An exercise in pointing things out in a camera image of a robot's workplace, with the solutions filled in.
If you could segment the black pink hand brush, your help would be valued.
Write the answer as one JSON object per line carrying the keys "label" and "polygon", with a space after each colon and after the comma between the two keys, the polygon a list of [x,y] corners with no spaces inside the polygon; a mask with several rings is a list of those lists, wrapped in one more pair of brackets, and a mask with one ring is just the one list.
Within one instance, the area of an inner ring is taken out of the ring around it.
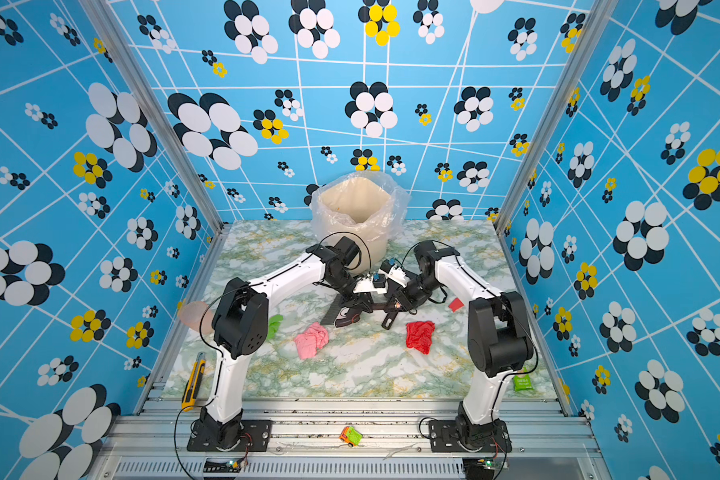
{"label": "black pink hand brush", "polygon": [[320,321],[320,325],[328,327],[334,326],[335,328],[343,328],[356,323],[362,313],[372,312],[361,312],[358,310],[349,310],[341,307],[342,296],[337,295],[332,301],[327,313]]}

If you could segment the green crumpled paper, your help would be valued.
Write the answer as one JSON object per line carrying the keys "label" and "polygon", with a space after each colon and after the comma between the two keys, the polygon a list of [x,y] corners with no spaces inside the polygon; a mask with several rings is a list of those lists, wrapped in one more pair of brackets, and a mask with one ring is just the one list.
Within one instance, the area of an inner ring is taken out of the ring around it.
{"label": "green crumpled paper", "polygon": [[271,341],[274,339],[283,320],[284,320],[284,317],[280,314],[273,315],[272,317],[269,318],[268,331],[267,331],[267,337],[266,337],[267,341]]}

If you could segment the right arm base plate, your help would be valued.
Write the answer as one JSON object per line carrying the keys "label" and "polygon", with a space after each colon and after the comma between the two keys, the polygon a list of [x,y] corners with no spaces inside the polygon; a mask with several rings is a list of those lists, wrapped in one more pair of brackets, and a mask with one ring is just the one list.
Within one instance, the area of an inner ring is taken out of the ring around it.
{"label": "right arm base plate", "polygon": [[513,449],[506,423],[495,420],[475,425],[467,419],[431,420],[427,426],[434,453],[510,453]]}

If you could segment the small green orange toy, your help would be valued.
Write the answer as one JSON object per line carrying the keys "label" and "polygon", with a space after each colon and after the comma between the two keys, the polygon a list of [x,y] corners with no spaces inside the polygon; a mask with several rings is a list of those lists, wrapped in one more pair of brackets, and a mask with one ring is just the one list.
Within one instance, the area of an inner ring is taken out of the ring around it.
{"label": "small green orange toy", "polygon": [[342,442],[351,445],[352,447],[356,447],[363,440],[363,435],[353,426],[346,426],[342,429],[339,438]]}

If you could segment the beige trash bin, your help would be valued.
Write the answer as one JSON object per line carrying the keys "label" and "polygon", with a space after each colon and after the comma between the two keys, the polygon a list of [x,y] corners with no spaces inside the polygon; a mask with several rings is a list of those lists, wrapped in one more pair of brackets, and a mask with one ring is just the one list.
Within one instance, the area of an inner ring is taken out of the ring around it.
{"label": "beige trash bin", "polygon": [[350,262],[353,274],[369,270],[386,253],[396,213],[396,183],[382,172],[341,177],[312,194],[312,229],[325,245],[342,237],[354,241],[361,258]]}

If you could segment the red crumpled paper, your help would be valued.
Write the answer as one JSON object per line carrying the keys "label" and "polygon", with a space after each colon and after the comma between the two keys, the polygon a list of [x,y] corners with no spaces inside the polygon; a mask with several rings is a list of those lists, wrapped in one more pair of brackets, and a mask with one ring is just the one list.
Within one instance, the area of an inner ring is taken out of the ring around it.
{"label": "red crumpled paper", "polygon": [[428,355],[436,325],[432,321],[416,321],[406,325],[406,347]]}

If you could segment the black dustpan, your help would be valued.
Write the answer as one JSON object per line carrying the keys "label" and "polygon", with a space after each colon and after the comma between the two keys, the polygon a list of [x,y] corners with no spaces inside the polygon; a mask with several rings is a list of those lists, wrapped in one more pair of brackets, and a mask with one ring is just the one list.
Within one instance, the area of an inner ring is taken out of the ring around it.
{"label": "black dustpan", "polygon": [[391,299],[385,303],[374,302],[372,309],[374,311],[383,311],[385,313],[385,317],[381,322],[381,327],[385,330],[391,329],[397,315],[400,312],[406,312],[404,306],[399,301],[394,299]]}

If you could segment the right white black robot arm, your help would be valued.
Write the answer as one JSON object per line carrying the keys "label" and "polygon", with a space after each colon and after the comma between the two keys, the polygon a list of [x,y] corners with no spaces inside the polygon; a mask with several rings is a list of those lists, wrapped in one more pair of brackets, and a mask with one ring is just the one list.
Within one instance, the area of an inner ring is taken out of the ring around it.
{"label": "right white black robot arm", "polygon": [[494,445],[508,453],[511,440],[499,409],[525,363],[538,358],[524,300],[480,278],[455,248],[442,242],[422,241],[411,250],[417,273],[397,260],[386,260],[380,267],[403,310],[418,309],[438,289],[450,291],[467,308],[467,350],[474,373],[454,421],[458,441],[470,451]]}

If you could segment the aluminium frame rail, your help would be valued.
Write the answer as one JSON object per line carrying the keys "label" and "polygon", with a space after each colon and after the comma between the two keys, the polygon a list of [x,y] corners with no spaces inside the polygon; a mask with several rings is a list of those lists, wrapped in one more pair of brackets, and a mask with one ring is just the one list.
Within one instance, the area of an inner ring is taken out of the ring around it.
{"label": "aluminium frame rail", "polygon": [[198,417],[149,401],[118,420],[94,479],[606,479],[589,423],[557,401],[507,401],[484,446],[457,432],[453,400],[261,399],[217,450]]}

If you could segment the yellow utility knife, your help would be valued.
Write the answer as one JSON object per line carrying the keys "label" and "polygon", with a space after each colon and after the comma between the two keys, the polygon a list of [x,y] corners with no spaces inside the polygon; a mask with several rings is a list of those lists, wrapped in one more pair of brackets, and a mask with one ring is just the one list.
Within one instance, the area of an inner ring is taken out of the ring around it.
{"label": "yellow utility knife", "polygon": [[187,411],[195,407],[201,382],[204,377],[206,366],[206,355],[204,352],[197,354],[193,364],[189,379],[185,385],[185,389],[181,399],[181,410]]}

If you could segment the green packet right edge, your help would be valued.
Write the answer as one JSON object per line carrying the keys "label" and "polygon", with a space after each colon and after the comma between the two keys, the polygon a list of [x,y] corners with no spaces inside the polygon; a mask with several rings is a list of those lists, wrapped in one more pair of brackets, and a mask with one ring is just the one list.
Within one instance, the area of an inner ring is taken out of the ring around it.
{"label": "green packet right edge", "polygon": [[534,390],[532,377],[528,373],[514,375],[512,382],[515,392],[526,392]]}

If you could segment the pink crumpled paper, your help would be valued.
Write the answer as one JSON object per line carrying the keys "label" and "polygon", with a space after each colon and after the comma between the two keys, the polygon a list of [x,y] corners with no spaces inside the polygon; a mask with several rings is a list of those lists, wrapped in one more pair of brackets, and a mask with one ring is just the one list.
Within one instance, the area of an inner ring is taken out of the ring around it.
{"label": "pink crumpled paper", "polygon": [[301,360],[310,359],[316,356],[329,341],[329,333],[319,323],[311,324],[304,332],[297,335],[294,343],[298,356]]}

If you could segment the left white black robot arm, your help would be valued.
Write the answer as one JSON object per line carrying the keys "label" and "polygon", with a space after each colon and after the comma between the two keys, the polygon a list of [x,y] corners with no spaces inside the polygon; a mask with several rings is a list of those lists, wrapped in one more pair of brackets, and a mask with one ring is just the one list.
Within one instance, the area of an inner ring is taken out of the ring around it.
{"label": "left white black robot arm", "polygon": [[243,437],[242,390],[251,356],[265,342],[270,309],[313,284],[338,293],[339,308],[351,320],[373,311],[368,293],[357,293],[351,274],[362,260],[361,239],[343,233],[334,245],[315,244],[286,266],[252,281],[231,279],[219,297],[210,344],[217,351],[214,384],[193,432],[209,447],[229,451]]}

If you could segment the pink translucent cup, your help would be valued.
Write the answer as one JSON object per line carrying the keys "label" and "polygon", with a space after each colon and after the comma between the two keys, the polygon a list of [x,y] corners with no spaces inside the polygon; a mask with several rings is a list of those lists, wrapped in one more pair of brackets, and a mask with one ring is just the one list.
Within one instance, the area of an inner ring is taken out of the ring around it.
{"label": "pink translucent cup", "polygon": [[214,310],[204,301],[194,301],[182,306],[179,320],[189,329],[209,335],[213,331]]}

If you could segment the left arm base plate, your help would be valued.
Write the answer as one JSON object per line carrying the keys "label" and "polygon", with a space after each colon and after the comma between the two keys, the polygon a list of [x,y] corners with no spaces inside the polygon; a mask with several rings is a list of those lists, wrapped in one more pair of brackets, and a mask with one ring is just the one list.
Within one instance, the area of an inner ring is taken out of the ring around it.
{"label": "left arm base plate", "polygon": [[271,420],[232,421],[217,428],[213,421],[192,424],[187,450],[190,452],[265,452],[272,434]]}

